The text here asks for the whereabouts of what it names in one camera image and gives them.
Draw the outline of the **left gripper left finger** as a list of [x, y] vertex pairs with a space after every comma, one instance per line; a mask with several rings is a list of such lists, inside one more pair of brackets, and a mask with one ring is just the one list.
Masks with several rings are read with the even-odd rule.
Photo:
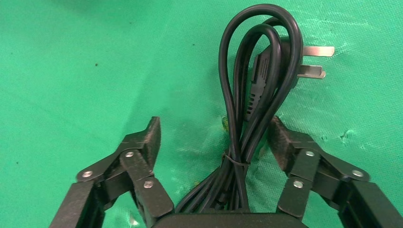
[[160, 118], [128, 134], [116, 151], [77, 174], [62, 201], [52, 228], [100, 228], [106, 210], [129, 192], [148, 228], [174, 212], [174, 204], [154, 176], [161, 145]]

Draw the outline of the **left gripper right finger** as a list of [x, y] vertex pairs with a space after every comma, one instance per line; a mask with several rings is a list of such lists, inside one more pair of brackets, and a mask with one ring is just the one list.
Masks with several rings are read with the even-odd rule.
[[400, 228], [403, 218], [369, 174], [327, 152], [308, 134], [288, 129], [277, 117], [268, 144], [288, 180], [276, 211], [298, 220], [310, 192], [338, 212], [345, 228]]

